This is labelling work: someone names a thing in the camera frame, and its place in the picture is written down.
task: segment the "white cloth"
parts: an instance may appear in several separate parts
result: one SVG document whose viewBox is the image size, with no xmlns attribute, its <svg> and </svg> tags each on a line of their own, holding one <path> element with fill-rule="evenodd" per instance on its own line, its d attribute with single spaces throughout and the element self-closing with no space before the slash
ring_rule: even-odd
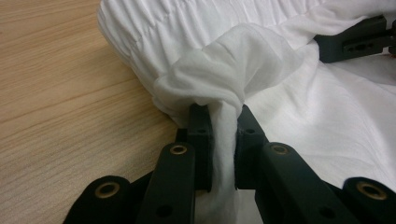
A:
<svg viewBox="0 0 396 224">
<path fill-rule="evenodd" d="M 196 223 L 261 223 L 252 192 L 233 188 L 236 119 L 247 104 L 270 141 L 294 147 L 341 187 L 366 176 L 396 190 L 396 61 L 318 60 L 316 34 L 336 35 L 384 14 L 392 0 L 103 0 L 99 26 L 122 60 L 180 126 L 209 105 L 214 186 Z"/>
</svg>

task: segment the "black bracket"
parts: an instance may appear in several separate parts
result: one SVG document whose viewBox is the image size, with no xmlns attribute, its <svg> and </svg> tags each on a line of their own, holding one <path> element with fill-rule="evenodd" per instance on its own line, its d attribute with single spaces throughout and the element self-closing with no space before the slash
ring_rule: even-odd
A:
<svg viewBox="0 0 396 224">
<path fill-rule="evenodd" d="M 382 53 L 396 55 L 396 21 L 387 30 L 384 16 L 373 17 L 345 30 L 339 35 L 317 35 L 319 58 L 324 63 L 335 63 L 347 59 Z"/>
<path fill-rule="evenodd" d="M 210 191 L 213 133 L 206 106 L 192 105 L 190 124 L 165 146 L 157 166 L 133 183 L 118 176 L 93 181 L 64 223 L 180 223 L 194 221 L 195 191 Z M 266 224 L 396 223 L 396 194 L 364 177 L 342 189 L 322 181 L 292 147 L 270 143 L 244 105 L 234 154 L 235 187 L 255 189 Z"/>
</svg>

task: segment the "wood grain surface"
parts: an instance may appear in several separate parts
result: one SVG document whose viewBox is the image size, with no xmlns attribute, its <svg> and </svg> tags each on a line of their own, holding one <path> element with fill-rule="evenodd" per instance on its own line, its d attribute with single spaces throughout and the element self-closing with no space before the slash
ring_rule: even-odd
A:
<svg viewBox="0 0 396 224">
<path fill-rule="evenodd" d="M 0 223 L 62 223 L 94 179 L 137 179 L 175 136 L 100 34 L 98 5 L 0 0 Z"/>
</svg>

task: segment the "circular hole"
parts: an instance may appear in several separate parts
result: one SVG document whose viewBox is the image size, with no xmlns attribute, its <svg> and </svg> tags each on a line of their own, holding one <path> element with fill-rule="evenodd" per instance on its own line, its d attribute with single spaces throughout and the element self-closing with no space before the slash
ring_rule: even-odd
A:
<svg viewBox="0 0 396 224">
<path fill-rule="evenodd" d="M 255 131 L 253 129 L 246 129 L 247 133 L 255 133 Z"/>
<path fill-rule="evenodd" d="M 102 187 L 99 191 L 102 194 L 108 194 L 110 192 L 112 192 L 116 187 L 114 185 L 106 185 L 104 187 Z"/>
<path fill-rule="evenodd" d="M 95 196 L 100 199 L 109 198 L 120 190 L 120 185 L 116 182 L 107 182 L 100 185 L 95 190 Z"/>
<path fill-rule="evenodd" d="M 375 200 L 385 200 L 388 198 L 384 190 L 368 182 L 359 182 L 357 188 L 362 194 Z"/>
<path fill-rule="evenodd" d="M 187 152 L 187 148 L 183 146 L 174 146 L 170 149 L 172 154 L 181 155 Z"/>
<path fill-rule="evenodd" d="M 169 217 L 172 215 L 173 209 L 169 205 L 163 205 L 157 208 L 157 217 Z"/>
<path fill-rule="evenodd" d="M 363 51 L 363 50 L 365 50 L 365 49 L 366 49 L 366 46 L 365 46 L 365 45 L 358 45 L 358 46 L 355 47 L 355 50 L 356 50 L 356 51 Z"/>
<path fill-rule="evenodd" d="M 326 218 L 335 218 L 335 213 L 334 213 L 334 211 L 333 211 L 330 207 L 326 207 L 326 206 L 320 207 L 320 208 L 319 208 L 319 212 L 320 212 L 320 214 L 321 214 L 323 217 L 326 217 Z"/>
<path fill-rule="evenodd" d="M 282 146 L 272 146 L 271 149 L 276 152 L 277 154 L 280 155 L 285 155 L 289 153 L 289 150 L 285 147 Z"/>
</svg>

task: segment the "light wood surface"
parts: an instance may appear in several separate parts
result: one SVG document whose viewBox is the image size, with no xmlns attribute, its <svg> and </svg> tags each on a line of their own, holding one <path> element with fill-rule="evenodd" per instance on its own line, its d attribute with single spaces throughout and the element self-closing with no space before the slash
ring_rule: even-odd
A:
<svg viewBox="0 0 396 224">
<path fill-rule="evenodd" d="M 62 223 L 94 179 L 137 179 L 175 137 L 100 34 L 98 5 L 0 0 L 0 223 Z"/>
</svg>

